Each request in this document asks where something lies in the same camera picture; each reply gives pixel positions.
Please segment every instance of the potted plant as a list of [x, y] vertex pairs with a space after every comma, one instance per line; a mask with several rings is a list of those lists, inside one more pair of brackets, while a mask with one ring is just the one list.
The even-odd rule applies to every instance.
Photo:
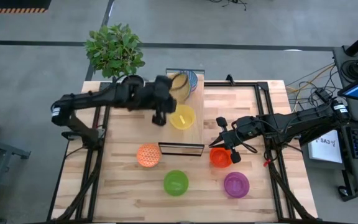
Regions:
[[145, 64], [143, 53], [137, 47], [140, 40], [128, 25], [102, 26], [99, 32], [90, 31], [89, 36], [91, 40], [85, 42], [85, 49], [94, 71], [102, 70], [105, 78], [118, 78], [121, 82], [133, 80], [144, 85], [144, 79], [135, 75], [137, 68]]

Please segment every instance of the green bowl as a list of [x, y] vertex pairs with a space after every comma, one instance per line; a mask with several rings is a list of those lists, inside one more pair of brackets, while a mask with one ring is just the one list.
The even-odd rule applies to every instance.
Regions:
[[189, 180], [184, 172], [173, 170], [164, 178], [164, 190], [172, 196], [183, 195], [189, 187]]

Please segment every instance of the purple bowl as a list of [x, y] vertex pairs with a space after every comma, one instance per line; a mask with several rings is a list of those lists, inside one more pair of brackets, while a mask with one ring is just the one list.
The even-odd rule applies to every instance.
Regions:
[[231, 172], [224, 179], [224, 189], [234, 198], [242, 198], [248, 194], [249, 181], [240, 172]]

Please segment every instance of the desk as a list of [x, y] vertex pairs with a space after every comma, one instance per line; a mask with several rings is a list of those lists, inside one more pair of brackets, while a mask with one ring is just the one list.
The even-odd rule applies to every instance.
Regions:
[[[274, 112], [290, 113], [284, 82], [266, 82], [270, 89]], [[84, 82], [82, 92], [95, 90], [94, 87], [98, 85], [99, 82]], [[263, 96], [264, 111], [267, 111], [264, 99]], [[86, 125], [91, 126], [93, 113], [94, 109], [87, 109], [77, 111], [76, 114]], [[114, 109], [111, 109], [110, 114], [114, 114]], [[224, 116], [227, 122], [231, 123], [241, 116], [257, 114], [254, 89], [205, 87], [204, 144], [211, 143], [221, 131], [215, 121], [218, 116]], [[107, 134], [93, 221], [277, 221], [269, 170], [263, 166], [264, 141], [260, 136], [247, 143], [254, 146], [258, 153], [253, 154], [239, 146], [237, 150], [242, 156], [242, 161], [225, 169], [210, 166], [208, 147], [201, 157], [163, 156], [156, 167], [146, 169], [138, 165], [135, 158], [140, 145], [138, 142], [114, 142], [112, 136]], [[297, 141], [291, 144], [299, 146]], [[80, 146], [80, 141], [70, 142], [67, 153]], [[52, 218], [61, 215], [79, 191], [85, 157], [86, 151], [78, 151], [66, 159], [57, 186]], [[317, 217], [302, 155], [288, 148], [283, 151], [283, 158], [291, 190], [307, 211]], [[188, 191], [180, 197], [171, 197], [163, 190], [163, 178], [173, 169], [182, 170], [189, 178]], [[242, 172], [249, 179], [250, 191], [242, 199], [229, 198], [224, 192], [223, 179], [232, 171]], [[280, 198], [284, 214], [287, 214], [282, 192]], [[84, 211], [87, 211], [88, 199], [89, 197], [85, 200]]]

